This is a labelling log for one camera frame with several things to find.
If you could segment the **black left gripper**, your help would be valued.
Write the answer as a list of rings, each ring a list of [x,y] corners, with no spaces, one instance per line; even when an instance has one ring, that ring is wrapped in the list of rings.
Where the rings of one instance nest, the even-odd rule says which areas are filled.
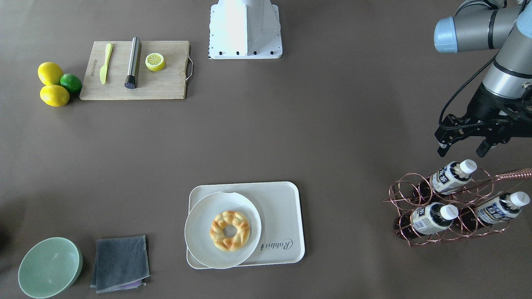
[[[476,149],[485,157],[493,144],[506,143],[512,137],[531,137],[531,84],[517,99],[496,96],[480,85],[462,117],[447,115],[436,129],[437,153],[445,157],[449,144],[468,137],[484,137]]]

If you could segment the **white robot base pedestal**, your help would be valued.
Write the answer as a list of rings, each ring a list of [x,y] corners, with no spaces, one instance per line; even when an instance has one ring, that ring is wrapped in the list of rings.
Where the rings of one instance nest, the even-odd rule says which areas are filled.
[[[269,0],[219,0],[210,8],[209,59],[279,59],[279,9]]]

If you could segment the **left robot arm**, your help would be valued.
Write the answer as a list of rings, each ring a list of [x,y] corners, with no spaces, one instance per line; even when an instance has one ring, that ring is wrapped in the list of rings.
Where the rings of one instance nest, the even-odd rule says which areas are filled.
[[[531,136],[531,2],[507,8],[505,0],[467,0],[439,20],[434,46],[441,53],[497,49],[462,117],[441,113],[435,138],[444,157],[452,144],[483,137],[479,157],[512,137]]]

